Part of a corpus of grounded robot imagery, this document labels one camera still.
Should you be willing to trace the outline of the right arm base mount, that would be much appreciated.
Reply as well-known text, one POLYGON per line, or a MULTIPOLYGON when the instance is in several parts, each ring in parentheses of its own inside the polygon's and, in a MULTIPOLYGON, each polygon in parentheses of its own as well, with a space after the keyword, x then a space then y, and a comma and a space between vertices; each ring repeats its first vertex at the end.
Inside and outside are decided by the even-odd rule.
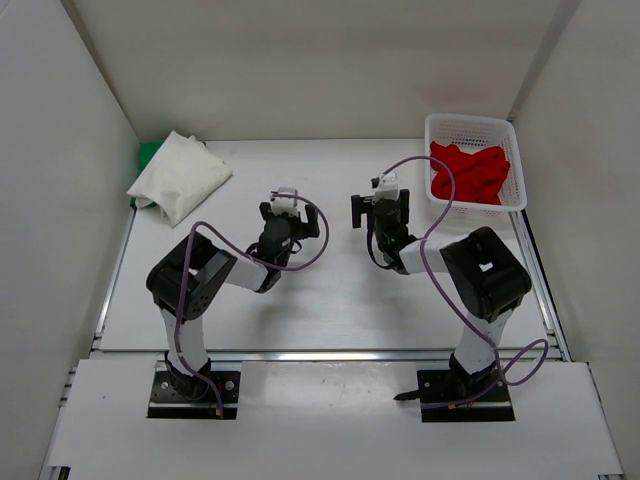
POLYGON ((515 413, 508 387, 494 363, 469 374, 451 356, 448 369, 417 371, 417 387, 394 397, 418 400, 423 423, 512 422, 515 413))

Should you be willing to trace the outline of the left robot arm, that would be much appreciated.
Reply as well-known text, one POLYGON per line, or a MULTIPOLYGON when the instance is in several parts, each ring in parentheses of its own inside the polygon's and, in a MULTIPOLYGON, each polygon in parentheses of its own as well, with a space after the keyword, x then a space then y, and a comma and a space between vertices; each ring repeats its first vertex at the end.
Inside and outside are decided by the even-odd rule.
POLYGON ((264 221, 256 242, 244 250, 222 239, 216 246, 200 233, 208 228, 219 238, 218 230, 204 221, 191 227, 189 234, 150 271, 146 288, 164 320, 168 349, 165 365, 173 389, 189 402, 209 393, 221 403, 221 388, 211 379, 211 362, 204 345, 203 315, 223 285, 234 285, 258 294, 271 290, 284 272, 309 267, 319 257, 297 266, 289 261, 301 250, 301 242, 320 236, 328 221, 310 201, 304 202, 302 217, 294 192, 278 191, 259 206, 264 221))

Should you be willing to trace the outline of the red t shirt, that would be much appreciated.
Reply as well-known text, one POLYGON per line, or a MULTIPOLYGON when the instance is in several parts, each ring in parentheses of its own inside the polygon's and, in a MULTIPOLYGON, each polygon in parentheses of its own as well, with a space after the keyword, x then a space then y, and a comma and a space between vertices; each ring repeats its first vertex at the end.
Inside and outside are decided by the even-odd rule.
POLYGON ((506 181, 510 163, 503 149, 492 146, 473 154, 463 152, 457 145, 430 144, 431 168, 436 172, 431 192, 439 199, 467 203, 500 205, 499 192, 506 181))

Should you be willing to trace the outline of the green t shirt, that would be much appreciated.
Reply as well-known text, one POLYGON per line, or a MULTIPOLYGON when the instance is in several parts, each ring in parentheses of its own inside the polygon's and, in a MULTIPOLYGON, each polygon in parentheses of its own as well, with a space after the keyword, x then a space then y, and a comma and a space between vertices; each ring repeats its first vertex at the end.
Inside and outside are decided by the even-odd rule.
POLYGON ((142 174, 151 162, 155 153, 161 148, 162 144, 162 141, 144 142, 139 144, 137 177, 142 174))

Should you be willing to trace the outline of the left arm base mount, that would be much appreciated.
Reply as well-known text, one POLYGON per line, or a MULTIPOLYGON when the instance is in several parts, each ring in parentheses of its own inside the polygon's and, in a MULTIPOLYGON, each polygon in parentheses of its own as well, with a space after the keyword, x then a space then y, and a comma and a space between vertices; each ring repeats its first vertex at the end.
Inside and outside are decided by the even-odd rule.
POLYGON ((150 419, 235 420, 238 414, 241 371, 224 367, 209 371, 215 392, 199 378, 176 376, 165 362, 157 362, 149 394, 147 417, 150 419))

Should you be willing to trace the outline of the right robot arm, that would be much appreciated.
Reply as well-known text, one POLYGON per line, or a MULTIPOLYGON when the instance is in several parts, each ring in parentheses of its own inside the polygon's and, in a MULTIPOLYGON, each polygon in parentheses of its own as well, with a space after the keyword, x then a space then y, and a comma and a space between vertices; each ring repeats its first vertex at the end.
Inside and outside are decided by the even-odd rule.
POLYGON ((421 399, 430 409, 469 404, 498 384, 507 385, 507 367, 500 363, 498 346, 507 321, 531 290, 526 269, 489 227, 460 240, 438 246, 409 233, 409 191, 395 199, 351 197, 352 227, 366 225, 371 260, 377 247, 383 257, 375 265, 400 275, 426 273, 464 323, 460 343, 449 358, 449 369, 429 387, 398 394, 397 401, 421 399), (465 307, 460 310, 437 283, 449 275, 465 307))

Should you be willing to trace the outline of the white t shirt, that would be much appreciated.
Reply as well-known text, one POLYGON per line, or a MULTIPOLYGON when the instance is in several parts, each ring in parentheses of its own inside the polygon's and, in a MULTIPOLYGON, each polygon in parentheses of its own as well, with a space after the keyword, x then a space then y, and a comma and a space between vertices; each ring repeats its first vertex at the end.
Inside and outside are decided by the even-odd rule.
POLYGON ((195 137, 171 132, 127 191, 137 209, 155 206, 169 226, 180 224, 233 170, 195 137))

